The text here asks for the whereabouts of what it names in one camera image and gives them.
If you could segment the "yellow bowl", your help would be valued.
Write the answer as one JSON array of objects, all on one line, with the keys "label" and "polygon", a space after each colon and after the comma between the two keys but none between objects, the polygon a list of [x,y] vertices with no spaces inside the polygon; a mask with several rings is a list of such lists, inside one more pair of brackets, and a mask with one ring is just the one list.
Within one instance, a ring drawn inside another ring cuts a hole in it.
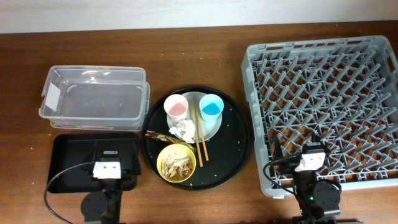
[{"label": "yellow bowl", "polygon": [[183,144],[171,144],[165,147],[157,158],[158,173],[170,183],[180,183],[189,179],[196,165],[194,152]]}]

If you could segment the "food scraps and rice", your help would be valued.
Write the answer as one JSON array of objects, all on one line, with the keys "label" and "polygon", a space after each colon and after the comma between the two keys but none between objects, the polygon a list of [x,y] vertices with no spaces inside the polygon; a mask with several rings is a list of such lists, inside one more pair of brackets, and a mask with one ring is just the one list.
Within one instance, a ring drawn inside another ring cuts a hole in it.
[{"label": "food scraps and rice", "polygon": [[191,158],[184,152],[169,154],[161,162],[162,174],[171,180],[186,179],[193,171]]}]

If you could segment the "white tissue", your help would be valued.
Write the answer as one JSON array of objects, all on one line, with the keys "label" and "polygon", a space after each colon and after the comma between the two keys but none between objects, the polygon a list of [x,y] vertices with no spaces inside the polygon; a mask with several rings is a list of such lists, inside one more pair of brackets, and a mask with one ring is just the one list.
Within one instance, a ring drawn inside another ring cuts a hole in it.
[{"label": "white tissue", "polygon": [[169,132],[182,141],[192,144],[194,143],[193,138],[195,137],[195,125],[192,120],[181,120],[176,126],[169,129]]}]

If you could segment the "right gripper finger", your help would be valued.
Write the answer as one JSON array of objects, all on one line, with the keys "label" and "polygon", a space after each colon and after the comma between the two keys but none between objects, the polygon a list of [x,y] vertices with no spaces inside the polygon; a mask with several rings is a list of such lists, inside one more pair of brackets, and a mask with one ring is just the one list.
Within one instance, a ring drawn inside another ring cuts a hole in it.
[{"label": "right gripper finger", "polygon": [[322,143],[321,137],[313,132],[311,134],[311,146],[323,146],[324,144]]},{"label": "right gripper finger", "polygon": [[279,159],[282,159],[284,157],[284,155],[283,155],[283,152],[282,152],[282,148],[281,148],[278,136],[276,136],[274,138],[273,143],[272,143],[272,147],[274,149],[272,160],[273,161],[278,161]]}]

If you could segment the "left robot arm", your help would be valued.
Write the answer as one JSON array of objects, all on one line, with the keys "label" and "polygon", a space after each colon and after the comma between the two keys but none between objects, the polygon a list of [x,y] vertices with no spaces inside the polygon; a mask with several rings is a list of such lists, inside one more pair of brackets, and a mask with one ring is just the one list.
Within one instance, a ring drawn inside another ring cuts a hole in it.
[{"label": "left robot arm", "polygon": [[141,175],[137,155],[137,142],[105,141],[95,146],[90,179],[98,184],[98,190],[90,192],[81,203],[85,223],[120,222],[123,192],[132,190]]}]

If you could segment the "pink plastic cup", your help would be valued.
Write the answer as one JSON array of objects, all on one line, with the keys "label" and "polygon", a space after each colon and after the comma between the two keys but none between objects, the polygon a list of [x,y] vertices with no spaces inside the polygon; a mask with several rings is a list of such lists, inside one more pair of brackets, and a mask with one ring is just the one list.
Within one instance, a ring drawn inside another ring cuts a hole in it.
[{"label": "pink plastic cup", "polygon": [[179,122],[187,117],[188,101],[182,95],[170,95],[164,101],[164,110],[172,121]]}]

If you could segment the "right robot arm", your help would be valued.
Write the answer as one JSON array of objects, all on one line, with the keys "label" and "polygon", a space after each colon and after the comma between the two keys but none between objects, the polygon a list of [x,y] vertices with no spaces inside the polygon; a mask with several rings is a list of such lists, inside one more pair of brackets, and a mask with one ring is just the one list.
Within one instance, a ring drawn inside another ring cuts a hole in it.
[{"label": "right robot arm", "polygon": [[274,139],[272,162],[282,174],[292,176],[292,194],[298,201],[300,216],[292,223],[336,223],[340,214],[341,185],[333,180],[319,179],[317,172],[325,166],[330,150],[316,134],[302,146],[302,151],[285,157],[278,138]]}]

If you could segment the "brown gold coffee sachet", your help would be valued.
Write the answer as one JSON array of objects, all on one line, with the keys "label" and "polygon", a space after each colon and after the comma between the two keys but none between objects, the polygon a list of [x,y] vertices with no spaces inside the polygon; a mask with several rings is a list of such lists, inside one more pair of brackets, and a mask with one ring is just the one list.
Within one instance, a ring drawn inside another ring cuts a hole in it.
[{"label": "brown gold coffee sachet", "polygon": [[144,136],[147,137],[147,138],[161,140],[163,142],[166,142],[167,144],[181,144],[181,145],[187,146],[193,153],[197,152],[197,149],[195,147],[193,147],[191,144],[186,143],[183,140],[180,140],[180,139],[177,139],[177,138],[173,138],[173,137],[168,136],[168,135],[156,133],[154,131],[146,131]]}]

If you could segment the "grey round plate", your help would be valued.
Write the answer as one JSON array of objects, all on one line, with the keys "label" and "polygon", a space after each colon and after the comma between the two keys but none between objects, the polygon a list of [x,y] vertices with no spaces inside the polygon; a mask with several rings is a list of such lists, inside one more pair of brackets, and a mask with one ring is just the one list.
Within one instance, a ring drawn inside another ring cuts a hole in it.
[{"label": "grey round plate", "polygon": [[[195,112],[193,112],[193,113],[194,113],[195,120],[196,120],[197,119],[196,113]],[[217,133],[217,131],[219,130],[219,128],[221,126],[221,122],[222,122],[222,115],[220,115],[220,117],[216,121],[211,121],[211,122],[207,122],[207,121],[203,120],[201,115],[200,115],[200,118],[201,118],[201,125],[202,125],[202,128],[203,128],[204,138],[207,141],[211,137],[213,137]],[[189,119],[191,120],[191,118],[190,118],[190,110],[188,110],[188,114],[187,114],[187,117],[185,119],[186,120],[189,120]],[[172,119],[167,115],[167,124],[168,124],[169,129],[171,127],[173,127],[173,126],[176,126],[178,123],[179,122],[172,121]],[[197,132],[198,132],[198,141],[201,142],[201,134],[200,134],[200,130],[198,129],[199,125],[198,125],[198,121],[197,120],[196,120],[196,128],[197,128]]]}]

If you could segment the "blue plastic cup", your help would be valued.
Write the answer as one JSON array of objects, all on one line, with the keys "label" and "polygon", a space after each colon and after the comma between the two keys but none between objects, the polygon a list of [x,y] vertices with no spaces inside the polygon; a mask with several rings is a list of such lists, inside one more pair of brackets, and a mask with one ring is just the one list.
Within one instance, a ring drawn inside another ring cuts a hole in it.
[{"label": "blue plastic cup", "polygon": [[220,96],[207,94],[200,99],[199,107],[202,119],[211,122],[220,117],[224,103]]}]

